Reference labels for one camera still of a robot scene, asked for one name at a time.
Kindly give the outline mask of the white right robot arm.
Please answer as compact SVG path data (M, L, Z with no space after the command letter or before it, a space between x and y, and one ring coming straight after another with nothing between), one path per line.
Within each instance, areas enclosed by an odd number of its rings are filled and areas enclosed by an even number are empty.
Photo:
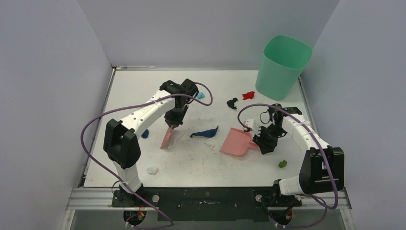
M343 150L326 143L306 125L298 108L283 108L280 104L273 104L267 112L270 116L269 126L259 126L259 132L252 139L261 153L273 152L278 139L288 134L304 154L299 174L277 182L279 187L271 191L272 202L281 206L290 199L290 195L342 190L345 161Z

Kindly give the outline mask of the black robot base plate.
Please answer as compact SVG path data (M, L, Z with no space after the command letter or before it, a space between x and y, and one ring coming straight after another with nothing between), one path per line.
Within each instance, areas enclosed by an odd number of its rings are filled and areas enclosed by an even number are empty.
M141 197L173 221L268 221L268 209L287 213L299 198L276 187L143 187Z

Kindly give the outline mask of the pink plastic dustpan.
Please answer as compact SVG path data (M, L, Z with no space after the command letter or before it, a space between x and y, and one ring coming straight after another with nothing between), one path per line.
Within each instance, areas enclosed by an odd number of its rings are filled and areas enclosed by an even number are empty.
M243 157L249 149L259 150L259 146L252 141L251 134L232 127L220 148L220 152L235 157Z

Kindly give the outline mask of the long dark blue paper scrap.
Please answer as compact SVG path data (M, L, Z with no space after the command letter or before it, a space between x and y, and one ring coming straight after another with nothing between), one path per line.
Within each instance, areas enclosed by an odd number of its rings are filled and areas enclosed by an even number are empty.
M190 137L205 137L205 138L213 138L217 132L218 132L219 126L213 129L205 130L205 131L199 131L199 132L194 132L190 134Z

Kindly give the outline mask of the pink hand brush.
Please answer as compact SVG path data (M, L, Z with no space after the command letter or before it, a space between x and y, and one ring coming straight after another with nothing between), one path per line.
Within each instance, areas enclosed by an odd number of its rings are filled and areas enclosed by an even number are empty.
M167 131L166 131L166 133L165 133L165 135L164 135L163 141L162 141L162 143L161 143L160 149L164 150L164 149L167 149L167 148L168 148L169 143L170 143L170 140L171 140L171 136L172 136L172 134L173 134L173 131L174 131L174 127L173 127L173 126L170 126L170 127L167 129Z

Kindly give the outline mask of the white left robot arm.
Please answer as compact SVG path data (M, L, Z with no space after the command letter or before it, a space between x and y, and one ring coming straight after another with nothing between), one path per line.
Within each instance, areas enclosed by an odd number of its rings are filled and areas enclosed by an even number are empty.
M147 101L145 107L121 120L111 119L107 123L103 150L122 179L120 188L125 191L124 200L130 206L138 206L143 200L143 193L139 190L142 182L136 166L141 156L138 143L141 135L161 116L170 128L182 125L189 104L198 92L196 83L190 79L181 84L168 80Z

